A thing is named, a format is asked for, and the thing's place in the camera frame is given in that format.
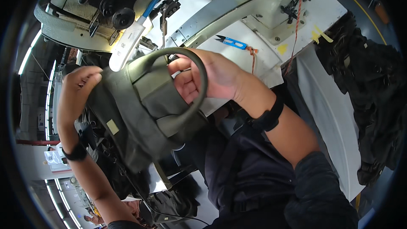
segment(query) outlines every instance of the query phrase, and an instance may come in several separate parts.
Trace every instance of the red pole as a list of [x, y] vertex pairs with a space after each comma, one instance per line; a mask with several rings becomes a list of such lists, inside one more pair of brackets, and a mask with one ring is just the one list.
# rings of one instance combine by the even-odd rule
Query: red pole
[[29, 141], [29, 140], [16, 140], [17, 144], [28, 144], [33, 146], [47, 146], [49, 145], [57, 145], [60, 141]]

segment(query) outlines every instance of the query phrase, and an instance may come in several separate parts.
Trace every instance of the blue scissors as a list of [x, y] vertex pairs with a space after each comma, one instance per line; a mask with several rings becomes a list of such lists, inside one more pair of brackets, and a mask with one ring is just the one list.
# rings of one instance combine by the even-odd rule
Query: blue scissors
[[239, 49], [246, 49], [246, 47], [247, 47], [247, 45], [245, 43], [236, 41], [235, 39], [232, 39], [232, 38], [229, 38], [229, 37], [226, 37], [226, 36], [218, 36], [218, 35], [216, 35], [216, 36], [219, 39], [215, 38], [215, 40], [219, 41], [221, 43], [224, 43], [224, 44], [227, 44], [227, 45], [239, 48]]

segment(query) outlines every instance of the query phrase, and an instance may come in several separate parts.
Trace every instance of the orange thread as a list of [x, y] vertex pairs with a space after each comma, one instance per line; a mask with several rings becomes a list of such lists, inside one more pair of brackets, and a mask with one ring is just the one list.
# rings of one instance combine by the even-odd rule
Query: orange thread
[[248, 50], [248, 51], [250, 52], [250, 55], [253, 56], [252, 74], [254, 74], [254, 61], [255, 61], [255, 59], [256, 59], [256, 54], [257, 54], [258, 50], [257, 50], [257, 49], [253, 49], [253, 48], [250, 47], [250, 46], [246, 46], [246, 50]]
[[297, 43], [298, 23], [300, 22], [301, 2], [302, 2], [302, 0], [300, 0], [300, 4], [298, 5], [297, 25], [295, 26], [295, 40], [294, 40], [293, 52], [291, 53], [291, 58], [290, 58], [290, 61], [288, 62], [287, 69], [285, 69], [284, 76], [287, 75], [288, 70], [291, 67], [291, 62], [293, 61], [293, 57], [294, 57], [294, 48], [295, 48], [295, 44]]

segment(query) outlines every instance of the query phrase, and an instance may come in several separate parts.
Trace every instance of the black wristband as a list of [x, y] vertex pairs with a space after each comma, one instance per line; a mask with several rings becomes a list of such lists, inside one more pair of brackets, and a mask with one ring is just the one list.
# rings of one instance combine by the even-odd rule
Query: black wristband
[[88, 152], [84, 148], [84, 145], [82, 145], [80, 138], [78, 144], [74, 147], [71, 154], [66, 154], [64, 149], [62, 149], [62, 152], [64, 153], [65, 157], [70, 161], [82, 161], [88, 154]]
[[272, 130], [278, 125], [278, 117], [281, 115], [283, 108], [284, 102], [280, 96], [277, 96], [272, 109], [265, 111], [257, 120], [253, 120], [252, 126], [266, 132]]

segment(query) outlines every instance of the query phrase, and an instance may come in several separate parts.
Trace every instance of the black sleeve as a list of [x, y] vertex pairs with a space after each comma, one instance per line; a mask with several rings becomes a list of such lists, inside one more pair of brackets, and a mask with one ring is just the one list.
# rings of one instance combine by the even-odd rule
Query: black sleeve
[[107, 229], [143, 229], [143, 227], [133, 221], [119, 220], [110, 222]]
[[295, 196], [284, 216], [292, 229], [357, 228], [358, 216], [339, 188], [322, 152], [312, 152], [295, 167]]

